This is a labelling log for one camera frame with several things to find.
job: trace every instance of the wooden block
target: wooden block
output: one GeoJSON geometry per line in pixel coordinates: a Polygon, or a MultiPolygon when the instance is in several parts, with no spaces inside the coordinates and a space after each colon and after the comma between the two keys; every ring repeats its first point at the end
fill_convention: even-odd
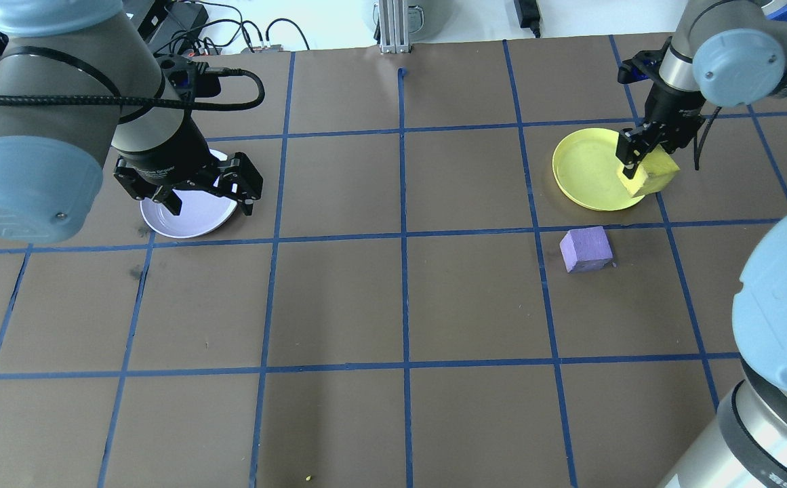
{"type": "Polygon", "coordinates": [[[568,272],[595,271],[613,262],[610,241],[602,226],[571,229],[559,247],[568,272]]]}

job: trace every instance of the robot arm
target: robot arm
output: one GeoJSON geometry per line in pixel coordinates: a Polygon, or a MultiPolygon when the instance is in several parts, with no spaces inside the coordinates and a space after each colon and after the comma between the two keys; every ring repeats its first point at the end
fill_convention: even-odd
{"type": "Polygon", "coordinates": [[[0,57],[1,238],[56,242],[80,231],[111,145],[121,155],[115,176],[137,200],[179,214],[173,190],[201,190],[251,213],[260,174],[241,152],[210,155],[188,108],[202,105],[197,86],[214,85],[214,95],[222,75],[253,78],[258,96],[241,108],[257,106],[264,90],[254,74],[153,58],[121,0],[0,0],[0,31],[9,36],[0,57]]]}
{"type": "Polygon", "coordinates": [[[662,49],[623,62],[620,83],[653,80],[640,126],[620,131],[616,157],[634,171],[659,145],[672,153],[697,136],[706,100],[719,107],[787,97],[787,22],[762,0],[690,0],[662,49]]]}

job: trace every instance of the cable connector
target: cable connector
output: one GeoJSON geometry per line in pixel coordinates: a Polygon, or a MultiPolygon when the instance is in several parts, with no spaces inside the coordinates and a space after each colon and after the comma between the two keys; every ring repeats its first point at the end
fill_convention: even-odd
{"type": "Polygon", "coordinates": [[[243,70],[240,68],[208,67],[203,71],[203,74],[219,78],[241,77],[243,70]]]}
{"type": "Polygon", "coordinates": [[[296,27],[297,28],[297,32],[300,34],[300,37],[303,38],[303,43],[306,44],[306,50],[312,50],[312,48],[309,47],[309,41],[306,40],[306,36],[304,36],[304,34],[303,34],[302,28],[300,28],[300,26],[297,25],[297,22],[294,22],[293,20],[291,20],[289,18],[277,18],[277,19],[275,19],[275,21],[270,22],[270,24],[266,26],[266,36],[265,37],[266,37],[267,43],[269,43],[269,41],[270,41],[270,28],[273,27],[273,25],[275,25],[277,22],[288,22],[288,24],[291,24],[294,27],[296,27]]]}
{"type": "Polygon", "coordinates": [[[541,10],[537,0],[514,0],[517,9],[517,20],[521,28],[529,28],[535,37],[541,37],[541,10]]]}

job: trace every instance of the white wall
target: white wall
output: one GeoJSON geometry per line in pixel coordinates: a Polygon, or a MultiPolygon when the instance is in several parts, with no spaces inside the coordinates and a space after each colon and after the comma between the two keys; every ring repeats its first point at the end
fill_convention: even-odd
{"type": "MultiPolygon", "coordinates": [[[[217,0],[240,9],[245,19],[261,31],[279,16],[291,18],[306,33],[312,49],[342,49],[374,44],[371,13],[374,0],[217,0]]],[[[489,41],[531,37],[517,25],[513,0],[411,0],[427,11],[427,31],[421,43],[489,41]]],[[[631,34],[674,31],[685,0],[538,0],[543,37],[631,34]]],[[[766,10],[777,9],[787,0],[773,0],[766,10]]],[[[235,18],[231,9],[209,6],[211,19],[235,18]]],[[[220,24],[205,30],[216,43],[228,40],[235,25],[220,24]]],[[[254,44],[257,34],[250,31],[254,44]]],[[[272,43],[285,49],[304,49],[293,26],[280,22],[270,33],[272,43]]],[[[237,41],[226,53],[240,52],[237,41]]]]}

